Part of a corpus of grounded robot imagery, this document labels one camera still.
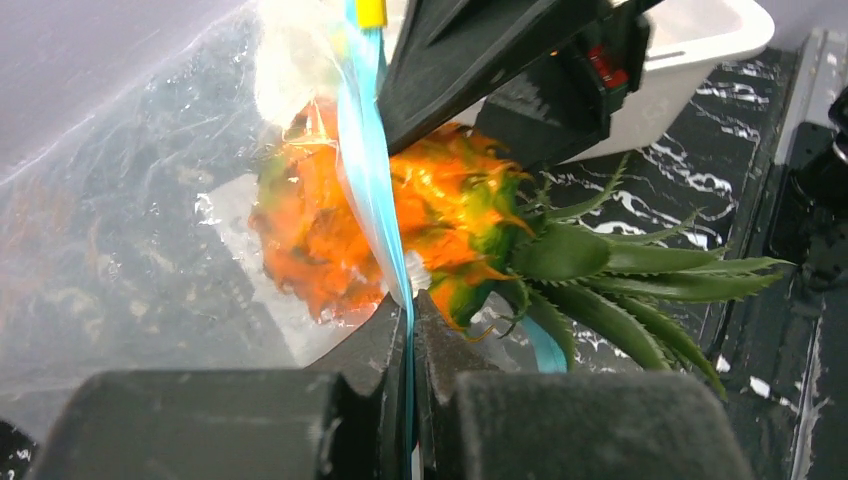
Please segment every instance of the yellow object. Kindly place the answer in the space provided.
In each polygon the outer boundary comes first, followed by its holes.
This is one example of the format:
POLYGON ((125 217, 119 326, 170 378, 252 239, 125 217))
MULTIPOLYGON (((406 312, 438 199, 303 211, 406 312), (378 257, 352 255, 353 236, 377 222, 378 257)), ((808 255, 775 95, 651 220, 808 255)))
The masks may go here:
POLYGON ((383 28, 388 24, 386 0, 356 0, 359 28, 383 28))

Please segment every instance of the pineapple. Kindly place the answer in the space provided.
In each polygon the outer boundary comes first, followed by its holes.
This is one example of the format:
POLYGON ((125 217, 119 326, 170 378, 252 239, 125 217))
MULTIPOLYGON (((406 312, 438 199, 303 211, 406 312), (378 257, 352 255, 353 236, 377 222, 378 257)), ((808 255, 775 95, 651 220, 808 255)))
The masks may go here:
MULTIPOLYGON (((266 270, 316 319, 373 309, 381 272, 337 176, 335 105, 305 108, 259 178, 250 224, 266 270)), ((715 302, 755 294, 780 277, 759 274, 778 260, 722 260, 718 251, 655 246, 687 226, 646 235, 599 234, 577 224, 614 192, 573 206, 539 199, 519 207, 531 177, 498 158, 503 146, 447 124, 391 159, 404 249, 430 275, 429 293, 451 328, 465 331, 491 292, 514 321, 533 318, 574 365, 572 320, 594 330, 645 369, 698 369, 724 394, 718 375, 658 301, 715 302)))

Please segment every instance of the ziplock bag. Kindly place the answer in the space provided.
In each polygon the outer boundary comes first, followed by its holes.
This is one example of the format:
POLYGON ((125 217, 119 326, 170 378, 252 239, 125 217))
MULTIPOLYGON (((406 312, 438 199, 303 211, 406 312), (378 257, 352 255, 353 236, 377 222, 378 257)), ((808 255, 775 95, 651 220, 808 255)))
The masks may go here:
MULTIPOLYGON (((368 318, 345 295, 310 312, 306 286, 304 300, 268 275, 249 225, 257 177, 294 148, 284 131, 338 91, 341 4, 246 4, 38 161, 0 172, 0 417, 40 441, 97 372, 303 367, 368 318)), ((405 2, 388 8, 391 57, 405 2)), ((504 308, 493 299, 472 334, 505 332, 504 308)), ((521 328, 496 337, 474 346, 535 368, 521 328)))

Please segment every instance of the white container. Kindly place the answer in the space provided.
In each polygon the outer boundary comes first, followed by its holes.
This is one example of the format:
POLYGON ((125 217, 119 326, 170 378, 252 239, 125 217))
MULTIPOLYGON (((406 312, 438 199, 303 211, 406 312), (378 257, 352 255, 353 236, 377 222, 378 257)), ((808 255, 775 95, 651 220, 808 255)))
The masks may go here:
MULTIPOLYGON (((755 0, 665 0, 647 17, 653 35, 642 85, 613 114, 609 138, 565 162, 654 143, 716 65, 759 54, 774 35, 774 21, 755 0)), ((473 123, 481 107, 456 120, 473 123)))

